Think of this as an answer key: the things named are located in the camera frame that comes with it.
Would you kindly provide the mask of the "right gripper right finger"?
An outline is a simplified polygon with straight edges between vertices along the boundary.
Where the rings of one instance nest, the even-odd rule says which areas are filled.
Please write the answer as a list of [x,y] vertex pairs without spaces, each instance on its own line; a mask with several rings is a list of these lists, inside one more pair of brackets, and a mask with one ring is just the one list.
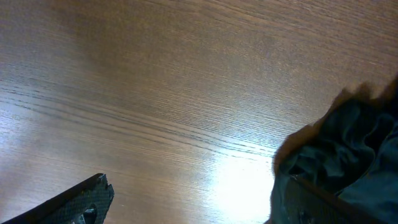
[[278,175],[271,194],[271,224],[382,224],[296,175]]

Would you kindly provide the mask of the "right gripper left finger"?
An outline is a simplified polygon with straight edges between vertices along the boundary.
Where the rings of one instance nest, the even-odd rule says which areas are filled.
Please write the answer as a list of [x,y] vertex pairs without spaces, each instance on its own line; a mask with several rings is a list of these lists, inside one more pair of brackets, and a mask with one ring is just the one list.
[[103,224],[114,198],[105,174],[97,173],[4,224]]

